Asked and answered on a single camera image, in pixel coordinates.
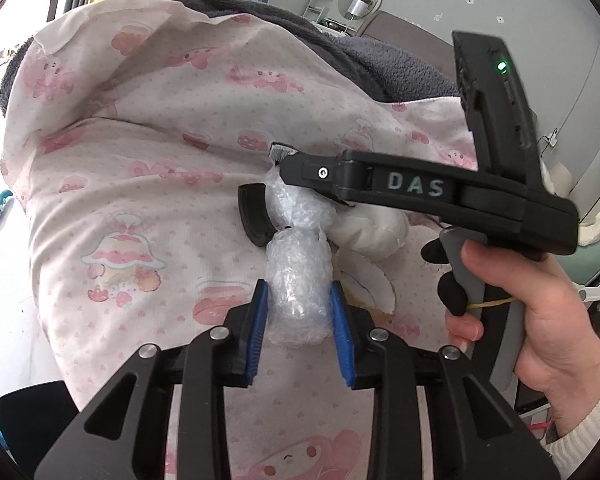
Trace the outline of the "right hand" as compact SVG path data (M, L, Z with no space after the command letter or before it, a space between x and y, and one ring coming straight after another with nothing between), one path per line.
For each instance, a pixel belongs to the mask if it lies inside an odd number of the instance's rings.
M572 281L551 255L532 261L468 240L460 256L481 281L524 303L515 373L547 398L561 437L576 429L600 402L600 338Z

